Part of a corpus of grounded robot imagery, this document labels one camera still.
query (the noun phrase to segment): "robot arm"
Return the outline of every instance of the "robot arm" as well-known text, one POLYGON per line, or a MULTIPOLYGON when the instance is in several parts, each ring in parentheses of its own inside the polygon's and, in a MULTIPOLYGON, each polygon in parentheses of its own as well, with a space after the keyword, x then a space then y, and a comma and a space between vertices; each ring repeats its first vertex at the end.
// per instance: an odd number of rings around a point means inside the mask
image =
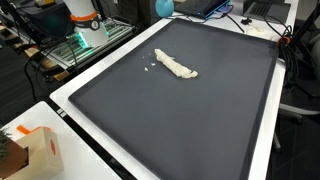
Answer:
POLYGON ((97 16, 91 0, 64 0, 71 12, 71 20, 76 27, 75 32, 83 40, 85 47, 97 47, 109 39, 103 23, 97 16))

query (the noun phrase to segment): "black cable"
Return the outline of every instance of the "black cable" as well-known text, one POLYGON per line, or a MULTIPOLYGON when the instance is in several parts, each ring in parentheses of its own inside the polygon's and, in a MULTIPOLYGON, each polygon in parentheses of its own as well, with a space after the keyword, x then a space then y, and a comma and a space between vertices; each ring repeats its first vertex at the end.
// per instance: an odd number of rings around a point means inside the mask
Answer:
POLYGON ((169 17, 166 17, 166 18, 164 18, 164 19, 175 19, 175 17, 183 17, 183 16, 188 16, 188 15, 185 15, 185 14, 181 14, 181 15, 173 15, 173 16, 169 16, 169 17))
POLYGON ((302 46, 305 48, 305 50, 307 51, 307 53, 309 54, 310 56, 310 59, 311 59, 311 63, 313 65, 313 68, 315 68, 316 70, 318 69, 318 65, 317 65, 317 62, 314 60, 309 48, 300 40, 300 43, 302 44, 302 46))
POLYGON ((22 39, 21 39, 21 36, 20 36, 20 30, 19 30, 19 27, 18 27, 18 24, 17 24, 17 21, 15 19, 13 19, 13 22, 14 22, 14 25, 16 26, 16 29, 17 29, 17 34, 18 34, 18 37, 19 37, 19 41, 21 43, 21 45, 23 44, 22 42, 22 39))
POLYGON ((228 12, 217 11, 217 12, 222 13, 222 15, 220 17, 211 17, 211 18, 205 19, 204 21, 193 21, 192 19, 189 18, 190 15, 181 15, 181 16, 186 16, 186 18, 191 22, 204 24, 204 23, 206 23, 207 21, 209 21, 211 19, 222 19, 222 18, 226 17, 233 10, 234 6, 233 5, 229 5, 229 6, 226 6, 226 7, 231 7, 231 9, 228 12))
POLYGON ((32 39, 31 39, 31 37, 29 37, 29 41, 28 41, 28 44, 31 44, 31 40, 32 40, 32 39))
POLYGON ((273 17, 273 16, 265 16, 264 17, 265 22, 267 25, 280 36, 280 39, 278 41, 278 47, 280 51, 280 56, 283 58, 285 61, 286 65, 286 73, 285 73, 285 81, 284 81, 284 87, 288 89, 288 92, 291 92, 294 87, 296 80, 298 79, 299 76, 299 65, 298 65, 298 60, 295 58, 297 57, 301 62, 307 64, 310 66, 309 63, 307 63, 304 59, 302 59, 288 44, 290 43, 290 40, 293 36, 293 29, 292 26, 286 26, 283 22, 281 22, 279 19, 273 17), (278 21, 284 28, 285 30, 281 34, 279 31, 277 31, 266 19, 272 18, 276 21, 278 21))
POLYGON ((72 52, 72 55, 73 55, 73 59, 74 59, 74 63, 75 63, 75 69, 77 71, 77 74, 79 75, 79 65, 78 65, 78 60, 77 60, 77 57, 76 55, 74 54, 74 51, 72 49, 72 47, 70 46, 70 44, 68 42, 66 42, 66 44, 69 46, 71 52, 72 52))
POLYGON ((226 15, 232 22, 234 22, 234 24, 236 24, 238 26, 238 28, 244 33, 244 30, 241 28, 241 26, 234 20, 232 19, 228 14, 226 15))
POLYGON ((67 25, 67 29, 66 29, 65 34, 64 34, 62 37, 56 37, 56 36, 53 36, 53 35, 50 35, 50 34, 47 34, 47 33, 43 32, 43 31, 41 31, 40 29, 38 29, 38 28, 37 28, 34 24, 32 24, 32 23, 30 23, 30 25, 32 25, 32 27, 33 27, 34 29, 36 29, 36 31, 38 31, 39 33, 44 34, 44 35, 46 35, 46 36, 48 36, 48 37, 53 38, 53 40, 51 40, 50 42, 47 42, 46 44, 43 44, 41 47, 46 47, 46 46, 50 47, 50 46, 54 45, 55 43, 61 42, 61 41, 63 41, 63 40, 66 40, 65 38, 66 38, 66 36, 67 36, 67 34, 68 34, 69 30, 70 30, 70 27, 72 27, 72 26, 70 26, 70 25, 71 25, 71 21, 69 21, 69 22, 68 22, 68 25, 67 25))
POLYGON ((40 85, 40 82, 39 82, 39 79, 38 79, 38 72, 39 72, 39 69, 40 69, 40 66, 42 64, 42 62, 59 46, 59 43, 57 43, 54 47, 52 47, 51 50, 49 50, 49 52, 39 61, 39 64, 36 68, 36 82, 37 82, 37 85, 41 88, 41 90, 43 92, 46 92, 46 90, 40 85))
POLYGON ((34 85, 33 85, 33 82, 29 76, 29 73, 28 73, 28 64, 30 63, 31 59, 33 59, 34 57, 38 56, 41 54, 41 51, 35 53, 34 55, 32 55, 28 61, 26 62, 26 64, 24 65, 24 73, 26 74, 27 78, 28 78, 28 81, 30 83, 30 86, 31 86, 31 91, 32 91, 32 97, 33 97, 33 100, 35 103, 38 102, 37 98, 36 98, 36 93, 35 93, 35 89, 34 89, 34 85))

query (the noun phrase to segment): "desk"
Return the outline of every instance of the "desk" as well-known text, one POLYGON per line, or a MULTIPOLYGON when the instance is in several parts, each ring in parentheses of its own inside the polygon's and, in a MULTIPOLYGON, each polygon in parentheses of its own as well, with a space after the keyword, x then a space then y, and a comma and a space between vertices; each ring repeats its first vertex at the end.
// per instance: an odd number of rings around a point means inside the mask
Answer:
MULTIPOLYGON (((294 25, 298 0, 287 0, 286 2, 292 3, 287 24, 294 25)), ((243 19, 243 17, 241 16, 240 4, 235 3, 234 5, 234 12, 232 12, 230 16, 234 18, 236 22, 240 23, 240 20, 243 19)), ((81 86, 83 86, 91 79, 93 79, 95 76, 97 76, 102 71, 111 66, 113 63, 121 59, 124 55, 133 50, 139 44, 144 42, 146 39, 148 39, 150 36, 152 36, 154 33, 156 33, 169 22, 169 19, 160 20, 158 23, 141 33, 139 36, 132 39, 131 41, 114 51, 112 54, 108 55, 107 57, 99 61, 97 64, 95 64, 94 66, 92 66, 91 68, 80 74, 78 77, 74 78, 72 81, 62 86, 60 89, 58 89, 50 95, 50 98, 54 102, 56 102, 70 117, 72 117, 80 126, 82 126, 86 132, 88 132, 102 147, 104 147, 115 159, 117 159, 117 161, 119 161, 130 173, 132 173, 139 180, 151 180, 158 178, 146 167, 144 167, 140 162, 133 158, 128 152, 126 152, 122 147, 120 147, 107 134, 100 130, 86 116, 84 116, 75 106, 73 106, 68 101, 68 97, 81 86)), ((257 27, 270 30, 270 28, 267 26, 265 22, 254 20, 253 23, 257 27)), ((209 20, 205 23, 205 25, 242 33, 238 29, 238 27, 228 18, 223 18, 220 20, 209 20)), ((273 23, 272 25, 274 25, 274 27, 277 28, 279 31, 284 30, 284 27, 282 27, 281 25, 276 25, 273 23)), ((245 31, 252 28, 249 26, 241 26, 244 28, 245 31)), ((278 38, 276 34, 272 32, 271 36, 275 36, 275 39, 278 38)), ((249 175, 250 180, 263 180, 266 176, 284 74, 285 68, 282 65, 282 63, 278 61, 270 85, 269 95, 266 101, 258 140, 253 155, 249 175)))
POLYGON ((120 180, 121 178, 56 114, 45 102, 40 102, 5 125, 11 138, 17 140, 23 134, 15 128, 50 127, 58 137, 64 170, 53 180, 120 180))

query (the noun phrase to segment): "black mat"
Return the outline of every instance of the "black mat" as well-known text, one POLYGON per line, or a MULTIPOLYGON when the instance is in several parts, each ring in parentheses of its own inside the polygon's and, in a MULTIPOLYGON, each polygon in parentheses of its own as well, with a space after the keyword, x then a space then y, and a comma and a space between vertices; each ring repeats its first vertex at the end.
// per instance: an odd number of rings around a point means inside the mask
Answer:
POLYGON ((177 19, 69 99, 161 179, 246 179, 276 57, 274 42, 177 19), (175 77, 155 48, 199 76, 175 77))

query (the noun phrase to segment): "metal shelf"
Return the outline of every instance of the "metal shelf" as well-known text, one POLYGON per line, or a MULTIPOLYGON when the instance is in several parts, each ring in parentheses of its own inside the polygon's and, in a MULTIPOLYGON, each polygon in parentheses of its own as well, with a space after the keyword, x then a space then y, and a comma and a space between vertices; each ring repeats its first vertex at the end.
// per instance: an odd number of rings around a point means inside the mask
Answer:
MULTIPOLYGON (((115 45, 121 43, 133 34, 134 26, 124 24, 120 21, 108 19, 104 22, 106 30, 109 32, 109 41, 104 45, 95 48, 82 48, 77 39, 71 38, 67 42, 75 53, 78 68, 81 68, 97 56, 110 50, 115 45)), ((48 55, 48 58, 66 71, 74 69, 76 63, 70 47, 67 43, 62 43, 48 55)))

